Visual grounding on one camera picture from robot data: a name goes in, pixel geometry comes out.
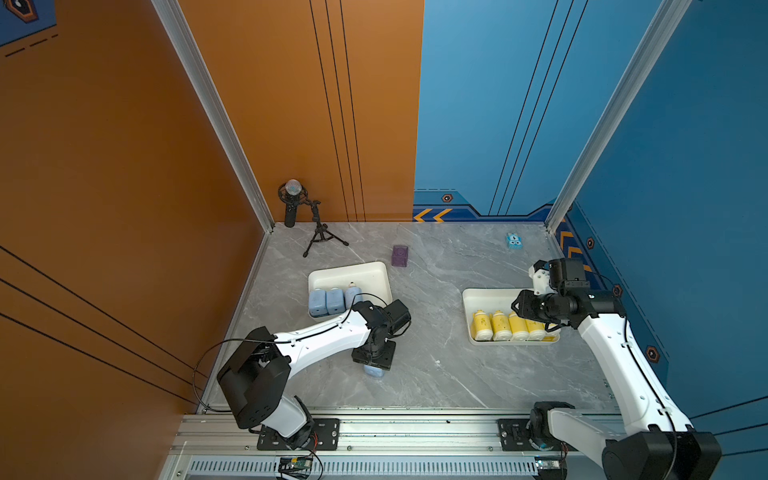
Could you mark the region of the blue sharpener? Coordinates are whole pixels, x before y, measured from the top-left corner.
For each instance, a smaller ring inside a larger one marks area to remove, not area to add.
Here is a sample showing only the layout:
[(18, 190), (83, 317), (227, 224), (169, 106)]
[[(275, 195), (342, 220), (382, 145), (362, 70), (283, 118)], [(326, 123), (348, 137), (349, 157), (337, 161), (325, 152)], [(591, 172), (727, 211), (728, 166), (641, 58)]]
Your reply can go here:
[(326, 291), (326, 308), (329, 315), (339, 315), (346, 310), (343, 289), (333, 288)]
[(314, 289), (309, 292), (308, 312), (312, 318), (319, 318), (328, 314), (327, 292), (322, 289)]
[(354, 282), (350, 282), (344, 290), (345, 308), (351, 309), (352, 306), (363, 298), (362, 290)]
[(363, 371), (367, 375), (369, 375), (371, 377), (374, 377), (374, 378), (383, 378), (384, 375), (385, 375), (385, 371), (383, 369), (380, 369), (380, 368), (377, 368), (377, 367), (374, 367), (374, 366), (369, 366), (369, 365), (364, 365), (363, 366)]

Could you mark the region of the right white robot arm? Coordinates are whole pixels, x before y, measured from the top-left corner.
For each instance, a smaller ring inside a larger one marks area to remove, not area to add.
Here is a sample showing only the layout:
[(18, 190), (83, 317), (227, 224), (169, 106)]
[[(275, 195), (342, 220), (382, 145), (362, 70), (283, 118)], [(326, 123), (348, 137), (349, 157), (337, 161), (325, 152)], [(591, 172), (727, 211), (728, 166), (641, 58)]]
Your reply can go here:
[(700, 432), (678, 408), (639, 351), (621, 304), (606, 291), (538, 295), (523, 290), (511, 304), (526, 320), (575, 329), (590, 347), (615, 395), (623, 433), (612, 432), (566, 402), (535, 403), (532, 445), (569, 445), (608, 479), (709, 479), (722, 458), (714, 434)]

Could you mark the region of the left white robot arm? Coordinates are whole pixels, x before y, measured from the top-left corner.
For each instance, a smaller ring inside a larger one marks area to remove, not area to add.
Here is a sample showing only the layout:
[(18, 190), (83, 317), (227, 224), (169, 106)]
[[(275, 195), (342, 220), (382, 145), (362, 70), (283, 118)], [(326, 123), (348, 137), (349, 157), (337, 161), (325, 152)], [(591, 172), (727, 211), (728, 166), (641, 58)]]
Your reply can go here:
[(337, 353), (349, 350), (355, 363), (391, 369), (396, 343), (411, 314), (399, 300), (385, 306), (359, 301), (340, 316), (314, 326), (273, 334), (252, 330), (217, 373), (237, 426), (270, 429), (290, 449), (319, 443), (321, 429), (306, 405), (285, 394), (293, 377)]

